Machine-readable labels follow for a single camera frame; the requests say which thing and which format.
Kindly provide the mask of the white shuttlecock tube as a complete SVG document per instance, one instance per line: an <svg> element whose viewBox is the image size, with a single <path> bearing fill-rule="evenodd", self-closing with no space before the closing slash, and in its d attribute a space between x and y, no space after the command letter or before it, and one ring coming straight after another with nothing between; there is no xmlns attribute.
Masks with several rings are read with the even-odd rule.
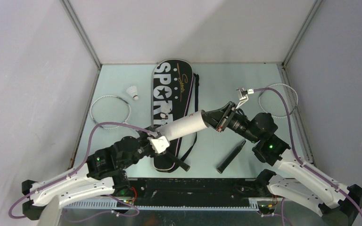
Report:
<svg viewBox="0 0 362 226"><path fill-rule="evenodd" d="M199 132L208 128L203 120L204 110L192 113L178 120L172 121L155 129L155 132L165 136L168 141L179 139L183 136Z"/></svg>

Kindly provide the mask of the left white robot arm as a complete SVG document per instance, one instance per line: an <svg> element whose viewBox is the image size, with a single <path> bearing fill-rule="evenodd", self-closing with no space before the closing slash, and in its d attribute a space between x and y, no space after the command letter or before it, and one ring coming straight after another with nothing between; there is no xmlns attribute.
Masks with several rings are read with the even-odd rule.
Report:
<svg viewBox="0 0 362 226"><path fill-rule="evenodd" d="M165 153L169 142L166 137L145 130L139 137L123 137L111 146L99 149L78 167L43 182L22 182L22 193L27 201L22 214L30 220L40 219L46 206L55 197L59 207L94 196L125 196L130 191L126 168L144 157Z"/></svg>

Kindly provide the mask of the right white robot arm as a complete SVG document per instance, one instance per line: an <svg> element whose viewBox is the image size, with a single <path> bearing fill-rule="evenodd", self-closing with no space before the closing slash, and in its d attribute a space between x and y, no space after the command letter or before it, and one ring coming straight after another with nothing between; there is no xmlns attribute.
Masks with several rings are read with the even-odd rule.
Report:
<svg viewBox="0 0 362 226"><path fill-rule="evenodd" d="M221 132L229 128L235 133L255 143L253 152L260 162L288 173L305 188L293 190L284 185L279 188L273 172L269 179L256 182L258 195L267 197L271 193L293 200L329 222L350 226L357 215L362 217L362 188L356 184L346 186L337 182L310 163L300 158L294 144L288 145L275 135L277 125L270 113L258 113L252 120L239 114L234 103L204 112L203 121Z"/></svg>

